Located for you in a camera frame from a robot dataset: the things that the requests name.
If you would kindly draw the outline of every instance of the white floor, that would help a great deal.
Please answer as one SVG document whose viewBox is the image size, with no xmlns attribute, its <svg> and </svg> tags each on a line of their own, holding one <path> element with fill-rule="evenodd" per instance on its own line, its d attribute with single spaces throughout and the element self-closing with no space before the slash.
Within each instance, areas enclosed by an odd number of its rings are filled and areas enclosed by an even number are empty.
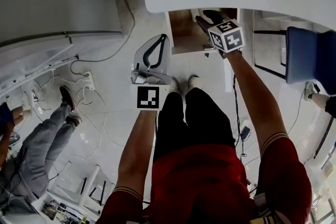
<svg viewBox="0 0 336 224">
<path fill-rule="evenodd" d="M 67 161 L 86 169 L 87 158 L 91 165 L 99 164 L 103 172 L 112 182 L 116 182 L 118 173 L 118 163 L 130 131 L 133 127 L 138 111 L 132 110 L 130 99 L 131 83 L 130 71 L 134 54 L 136 50 L 144 44 L 148 39 L 161 33 L 167 33 L 167 25 L 164 14 L 151 14 L 145 8 L 144 0 L 128 0 L 132 11 L 135 15 L 136 26 L 132 33 L 129 42 L 111 60 L 100 63 L 76 63 L 73 68 L 76 71 L 91 70 L 95 80 L 97 92 L 103 98 L 108 111 L 105 131 L 103 131 L 103 123 L 106 117 L 105 108 L 97 94 L 92 105 L 80 105 L 79 109 L 84 113 L 94 124 L 94 126 L 102 133 L 102 137 L 95 128 L 83 118 L 83 123 L 76 129 L 71 137 L 71 140 L 65 150 L 57 159 L 55 166 L 58 171 L 61 171 Z M 132 20 L 127 12 L 123 0 L 118 0 L 120 18 L 123 29 L 127 34 L 131 28 Z M 260 12 L 255 13 L 255 29 L 285 29 L 288 24 L 277 21 L 263 20 L 260 17 Z M 242 21 L 247 39 L 247 46 L 244 48 L 243 55 L 246 60 L 252 64 L 252 11 L 247 10 Z M 298 23 L 301 27 L 311 27 L 308 23 Z M 274 70 L 284 73 L 285 68 L 280 65 L 281 46 L 284 47 L 284 40 L 277 36 L 256 35 L 255 38 L 255 63 L 263 65 Z M 121 41 L 110 41 L 106 46 L 96 51 L 91 51 L 89 54 L 81 55 L 81 59 L 101 59 L 115 52 L 121 45 Z M 76 80 L 78 77 L 70 75 L 69 67 L 63 67 L 59 71 L 65 79 Z M 215 100 L 220 108 L 228 115 L 232 123 L 232 129 L 237 132 L 236 110 L 234 93 L 225 91 L 225 74 L 223 61 L 219 55 L 191 56 L 179 57 L 170 60 L 171 75 L 186 80 L 191 74 L 197 74 L 203 80 L 204 90 Z M 312 102 L 306 102 L 303 99 L 300 103 L 304 84 L 287 85 L 285 81 L 275 76 L 272 76 L 263 71 L 257 70 L 266 86 L 271 90 L 277 99 L 283 120 L 287 131 L 291 129 L 298 114 L 299 105 L 300 112 L 298 120 L 289 133 L 293 140 L 300 160 L 305 162 L 309 159 L 326 128 L 329 121 L 329 116 L 320 111 Z M 43 84 L 49 80 L 51 73 L 41 77 L 38 81 Z M 47 100 L 53 111 L 60 104 L 60 94 L 58 87 L 64 82 L 59 78 L 55 82 L 50 83 L 47 89 Z M 77 94 L 77 91 L 85 86 L 85 83 L 68 84 Z M 91 102 L 92 92 L 85 91 L 87 102 Z M 246 107 L 243 103 L 242 96 L 238 90 L 239 102 L 239 117 L 248 118 Z M 46 108 L 47 104 L 42 102 L 41 105 Z M 42 120 L 50 116 L 51 111 L 46 111 L 39 115 Z M 27 136 L 40 120 L 33 115 L 23 125 L 18 126 L 19 133 L 22 137 Z M 211 115 L 208 119 L 204 119 L 204 124 L 211 124 Z M 243 158 L 243 164 L 246 165 L 248 179 L 254 184 L 258 179 L 258 167 L 260 163 L 258 144 L 256 143 L 256 135 L 252 132 L 249 139 L 244 143 L 245 153 L 247 157 Z M 144 199 L 150 199 L 150 177 L 149 170 L 148 180 L 145 187 Z M 56 172 L 51 171 L 49 177 L 55 176 Z"/>
</svg>

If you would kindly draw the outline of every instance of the power outlet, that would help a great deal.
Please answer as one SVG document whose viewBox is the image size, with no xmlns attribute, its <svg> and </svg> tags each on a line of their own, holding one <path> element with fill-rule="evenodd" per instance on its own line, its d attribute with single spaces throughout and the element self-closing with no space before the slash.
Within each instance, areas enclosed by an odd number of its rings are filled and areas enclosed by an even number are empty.
<svg viewBox="0 0 336 224">
<path fill-rule="evenodd" d="M 86 75 L 86 79 L 84 81 L 87 82 L 87 86 L 90 88 L 90 90 L 95 90 L 96 85 L 95 85 L 94 80 L 93 80 L 92 72 L 87 71 L 87 72 L 85 72 L 85 75 Z"/>
</svg>

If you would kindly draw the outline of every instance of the blue chair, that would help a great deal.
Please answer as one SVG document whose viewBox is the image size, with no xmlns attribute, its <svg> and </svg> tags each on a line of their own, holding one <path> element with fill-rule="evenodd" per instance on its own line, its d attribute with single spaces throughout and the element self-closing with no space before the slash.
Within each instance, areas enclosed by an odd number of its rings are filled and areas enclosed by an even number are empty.
<svg viewBox="0 0 336 224">
<path fill-rule="evenodd" d="M 255 65 L 285 79 L 288 84 L 318 80 L 328 95 L 336 95 L 336 32 L 316 33 L 297 27 L 280 31 L 254 31 L 256 34 L 286 36 L 286 75 Z"/>
</svg>

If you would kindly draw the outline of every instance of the black pants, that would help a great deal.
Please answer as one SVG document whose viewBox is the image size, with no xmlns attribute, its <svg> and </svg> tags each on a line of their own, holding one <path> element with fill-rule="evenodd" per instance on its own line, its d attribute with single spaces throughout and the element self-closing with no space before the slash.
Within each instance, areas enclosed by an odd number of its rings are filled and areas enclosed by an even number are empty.
<svg viewBox="0 0 336 224">
<path fill-rule="evenodd" d="M 194 88 L 185 97 L 168 94 L 159 114 L 154 162 L 174 150 L 197 144 L 224 144 L 235 148 L 230 120 L 204 91 Z"/>
<path fill-rule="evenodd" d="M 336 97 L 330 97 L 327 103 L 325 104 L 326 112 L 336 118 Z"/>
</svg>

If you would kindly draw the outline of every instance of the white sneaker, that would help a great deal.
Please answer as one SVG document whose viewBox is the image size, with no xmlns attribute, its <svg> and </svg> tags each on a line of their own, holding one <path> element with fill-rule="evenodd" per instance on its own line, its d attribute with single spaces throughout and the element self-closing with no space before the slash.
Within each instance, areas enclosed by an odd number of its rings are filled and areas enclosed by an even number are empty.
<svg viewBox="0 0 336 224">
<path fill-rule="evenodd" d="M 201 79 L 198 76 L 191 76 L 188 81 L 189 84 L 189 91 L 194 88 L 203 89 L 203 84 Z"/>
<path fill-rule="evenodd" d="M 313 83 L 311 81 L 306 82 L 306 88 L 304 89 L 305 91 L 305 95 L 304 95 L 304 99 L 306 101 L 310 101 L 311 99 L 309 98 L 309 95 L 311 95 L 312 93 L 314 93 L 314 86 Z"/>
<path fill-rule="evenodd" d="M 170 87 L 169 87 L 169 93 L 171 92 L 179 92 L 178 89 L 179 85 L 176 79 L 173 78 L 172 82 L 170 83 Z"/>
</svg>

